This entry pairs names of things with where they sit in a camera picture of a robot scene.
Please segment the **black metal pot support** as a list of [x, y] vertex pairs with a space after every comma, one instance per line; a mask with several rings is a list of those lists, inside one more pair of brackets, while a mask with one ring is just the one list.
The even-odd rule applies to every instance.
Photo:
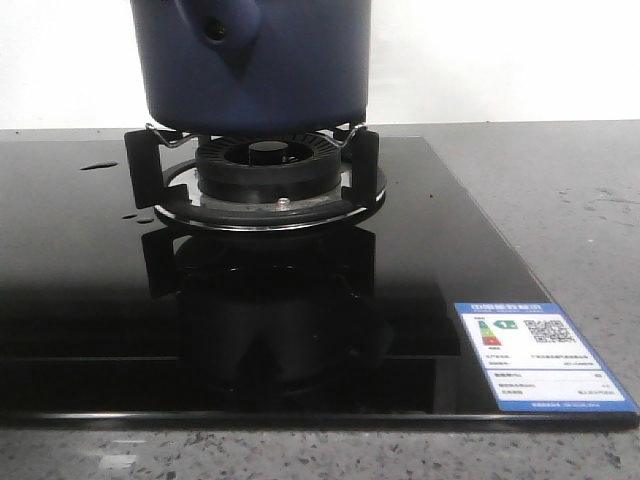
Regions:
[[152, 125], [125, 135], [127, 160], [137, 208], [151, 207], [167, 221], [194, 229], [275, 232], [311, 229], [375, 214], [385, 201], [386, 178], [379, 166], [380, 138], [365, 125], [325, 137], [341, 153], [340, 183], [302, 200], [281, 197], [269, 203], [219, 200], [198, 187], [198, 147], [220, 137], [272, 138], [281, 135], [184, 135]]

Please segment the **dark blue cooking pot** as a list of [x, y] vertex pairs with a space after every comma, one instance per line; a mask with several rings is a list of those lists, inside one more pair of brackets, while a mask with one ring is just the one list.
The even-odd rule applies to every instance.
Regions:
[[296, 133], [361, 120], [369, 1], [133, 1], [148, 110], [175, 130]]

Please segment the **black glass gas stove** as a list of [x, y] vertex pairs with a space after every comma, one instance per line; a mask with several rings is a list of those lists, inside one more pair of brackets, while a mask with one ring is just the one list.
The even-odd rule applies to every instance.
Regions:
[[456, 303], [553, 303], [420, 138], [357, 226], [194, 233], [136, 212], [118, 140], [1, 146], [1, 422], [622, 430], [504, 412]]

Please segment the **blue energy label sticker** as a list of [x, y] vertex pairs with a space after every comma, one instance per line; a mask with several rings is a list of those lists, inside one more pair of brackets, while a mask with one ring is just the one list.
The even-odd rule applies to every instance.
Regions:
[[634, 400], [555, 303], [456, 303], [504, 412], [637, 414]]

